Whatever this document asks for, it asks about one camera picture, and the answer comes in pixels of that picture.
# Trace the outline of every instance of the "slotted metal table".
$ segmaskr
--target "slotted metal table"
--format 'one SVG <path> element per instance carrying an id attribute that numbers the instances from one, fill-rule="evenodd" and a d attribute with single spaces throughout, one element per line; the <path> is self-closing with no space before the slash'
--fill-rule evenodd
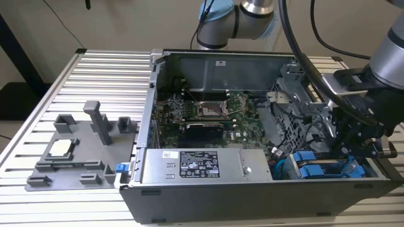
<path id="1" fill-rule="evenodd" d="M 54 121 L 59 114 L 70 113 L 77 120 L 90 120 L 89 115 L 83 113 L 83 105 L 87 100 L 99 100 L 101 111 L 107 114 L 109 119 L 118 120 L 125 115 L 142 123 L 151 74 L 150 56 L 150 52 L 98 50 L 75 54 L 0 154 L 0 224 L 13 227 L 141 226 L 133 220 L 117 189 L 27 192 L 25 185 L 51 140 Z M 335 61 L 331 57 L 310 59 L 322 73 L 347 68 L 345 62 Z M 391 162 L 404 175 L 404 125 L 397 127 L 390 140 L 399 150 L 399 157 L 391 159 Z M 379 199 L 363 200 L 338 217 L 199 222 L 182 225 L 403 227 L 404 187 Z"/>

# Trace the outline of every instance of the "wire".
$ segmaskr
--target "wire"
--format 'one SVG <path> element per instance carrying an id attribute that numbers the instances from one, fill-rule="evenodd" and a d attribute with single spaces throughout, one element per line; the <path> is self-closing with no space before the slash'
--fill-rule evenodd
<path id="1" fill-rule="evenodd" d="M 278 163 L 277 163 L 277 166 L 275 166 L 275 169 L 274 169 L 274 176 L 277 177 L 277 179 L 279 179 L 278 177 L 278 173 L 281 172 L 279 168 L 281 166 L 283 165 L 283 163 L 286 162 L 286 159 L 281 160 Z"/>
<path id="2" fill-rule="evenodd" d="M 50 7 L 50 9 L 53 10 L 53 12 L 54 12 L 55 16 L 58 17 L 58 19 L 59 19 L 59 21 L 61 21 L 63 27 L 66 28 L 66 30 L 69 30 L 70 34 L 75 37 L 75 39 L 77 39 L 78 43 L 81 44 L 81 46 L 85 48 L 83 43 L 81 42 L 81 40 L 78 39 L 78 37 L 75 36 L 75 34 L 70 31 L 70 29 L 66 27 L 66 25 L 65 25 L 65 23 L 63 23 L 61 17 L 58 16 L 58 13 L 57 13 L 55 10 L 53 9 L 53 7 L 51 7 L 50 4 L 47 3 L 47 1 L 43 0 L 43 2 L 47 4 L 47 6 Z"/>
<path id="3" fill-rule="evenodd" d="M 322 39 L 321 35 L 319 35 L 319 31 L 318 31 L 318 27 L 317 27 L 317 20 L 315 20 L 315 3 L 317 3 L 317 0 L 311 0 L 311 4 L 310 4 L 310 20 L 311 20 L 311 28 L 314 29 L 314 33 L 315 33 L 315 36 L 317 36 L 317 39 L 319 41 L 319 43 L 330 50 L 333 50 L 334 52 L 338 52 L 343 55 L 347 55 L 347 56 L 351 56 L 351 57 L 355 57 L 355 58 L 361 58 L 361 59 L 366 59 L 366 60 L 370 60 L 371 57 L 370 56 L 366 56 L 366 55 L 362 55 L 362 54 L 357 54 L 357 53 L 351 53 L 351 52 L 347 52 L 347 51 L 343 51 L 341 49 L 337 49 L 335 47 L 330 46 L 325 40 Z"/>
<path id="4" fill-rule="evenodd" d="M 274 116 L 274 118 L 275 118 L 275 120 L 277 120 L 277 123 L 279 123 L 281 127 L 282 127 L 283 130 L 285 130 L 285 139 L 283 139 L 283 141 L 281 142 L 279 145 L 275 145 L 277 148 L 281 148 L 281 146 L 285 145 L 286 140 L 287 140 L 287 137 L 286 137 L 286 131 L 287 131 L 287 130 L 286 130 L 286 125 L 282 123 L 282 121 L 281 121 L 281 120 L 278 119 L 278 117 L 275 116 L 274 102 L 270 103 L 270 110 L 271 110 L 271 114 L 273 114 L 273 116 Z"/>
<path id="5" fill-rule="evenodd" d="M 0 137 L 3 137 L 3 138 L 6 138 L 6 139 L 9 139 L 9 140 L 13 140 L 10 137 L 7 137 L 7 136 L 3 136 L 3 135 L 0 135 Z"/>
<path id="6" fill-rule="evenodd" d="M 198 27 L 197 27 L 197 31 L 195 31 L 195 33 L 194 33 L 194 35 L 193 35 L 191 42 L 190 42 L 190 49 L 191 49 L 191 50 L 193 50 L 193 42 L 194 42 L 195 36 L 197 36 L 197 39 L 198 39 L 198 38 L 199 38 L 199 30 L 201 30 L 201 28 L 202 28 L 203 22 L 205 22 L 205 20 L 206 20 L 206 18 L 207 18 L 207 16 L 209 16 L 210 12 L 211 12 L 211 7 L 213 7 L 213 5 L 214 5 L 214 2 L 215 2 L 215 0 L 211 1 L 211 4 L 210 4 L 210 6 L 209 6 L 209 8 L 207 8 L 207 11 L 206 11 L 207 0 L 205 0 L 203 10 L 202 10 L 202 11 L 203 11 L 203 13 L 202 13 L 202 18 L 201 18 L 201 21 L 199 21 L 199 24 L 198 24 Z"/>
<path id="7" fill-rule="evenodd" d="M 202 10 L 203 13 L 205 13 L 206 7 L 207 7 L 207 0 L 205 0 L 205 4 L 203 4 L 203 10 Z M 191 38 L 190 50 L 193 50 L 194 39 L 195 39 L 195 36 L 197 36 L 197 34 L 198 34 L 198 31 L 201 30 L 202 24 L 203 24 L 203 20 L 202 20 L 202 18 L 201 18 L 201 21 L 199 21 L 198 26 L 197 26 L 197 30 L 195 30 L 194 35 L 193 35 L 193 38 Z"/>
<path id="8" fill-rule="evenodd" d="M 373 117 L 366 117 L 361 111 L 358 111 L 349 103 L 330 90 L 326 84 L 322 82 L 322 74 L 317 67 L 314 66 L 313 62 L 310 61 L 309 57 L 302 53 L 301 47 L 297 42 L 297 38 L 293 32 L 286 0 L 279 0 L 279 11 L 281 11 L 281 19 L 283 23 L 283 29 L 286 33 L 286 37 L 295 55 L 295 58 L 303 68 L 306 75 L 309 76 L 314 86 L 319 89 L 319 91 L 334 101 L 334 103 L 346 111 L 349 115 L 351 115 L 355 119 L 363 122 L 367 125 L 377 125 L 378 122 Z"/>
<path id="9" fill-rule="evenodd" d="M 305 147 L 306 147 L 306 145 L 307 145 L 307 139 L 309 139 L 309 134 L 310 134 L 310 130 L 311 130 L 311 128 L 313 128 L 318 123 L 323 123 L 323 121 L 322 121 L 322 120 L 318 120 L 318 121 L 313 122 L 313 123 L 310 124 L 309 128 L 306 129 L 305 136 L 303 136 L 305 142 L 303 142 L 301 148 L 305 148 Z"/>
<path id="10" fill-rule="evenodd" d="M 318 140 L 326 140 L 326 138 L 325 137 L 314 138 L 314 139 L 311 139 L 310 141 L 306 142 L 306 145 L 311 144 L 313 142 L 315 142 Z"/>
<path id="11" fill-rule="evenodd" d="M 299 117 L 297 115 L 294 115 L 293 113 L 290 113 L 287 110 L 285 110 L 282 108 L 282 106 L 279 105 L 279 103 L 273 102 L 275 104 L 275 106 L 278 107 L 278 109 L 281 110 L 281 112 L 283 112 L 286 115 L 289 115 L 291 118 L 298 119 L 298 120 L 305 120 L 305 117 Z"/>

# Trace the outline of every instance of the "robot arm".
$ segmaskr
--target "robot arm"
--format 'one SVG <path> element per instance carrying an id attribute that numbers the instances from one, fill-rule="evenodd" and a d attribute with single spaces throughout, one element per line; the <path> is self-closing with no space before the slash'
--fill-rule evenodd
<path id="1" fill-rule="evenodd" d="M 273 0 L 217 0 L 198 31 L 201 49 L 226 49 L 229 39 L 258 39 L 267 36 L 275 21 Z"/>

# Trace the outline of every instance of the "blue latch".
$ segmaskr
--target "blue latch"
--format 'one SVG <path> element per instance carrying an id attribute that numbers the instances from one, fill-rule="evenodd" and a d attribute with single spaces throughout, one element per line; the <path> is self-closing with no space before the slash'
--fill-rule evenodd
<path id="1" fill-rule="evenodd" d="M 130 164 L 118 164 L 117 172 L 122 174 L 127 174 L 130 172 Z"/>
<path id="2" fill-rule="evenodd" d="M 309 161 L 309 160 L 318 160 L 317 156 L 315 156 L 315 152 L 309 151 L 309 150 L 307 151 L 298 151 L 294 154 L 294 158 L 295 158 L 297 162 Z"/>

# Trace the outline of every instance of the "warning label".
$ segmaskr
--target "warning label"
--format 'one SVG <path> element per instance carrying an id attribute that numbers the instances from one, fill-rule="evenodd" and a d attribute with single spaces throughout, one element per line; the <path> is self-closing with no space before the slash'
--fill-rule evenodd
<path id="1" fill-rule="evenodd" d="M 182 177 L 221 177 L 218 151 L 182 151 Z"/>

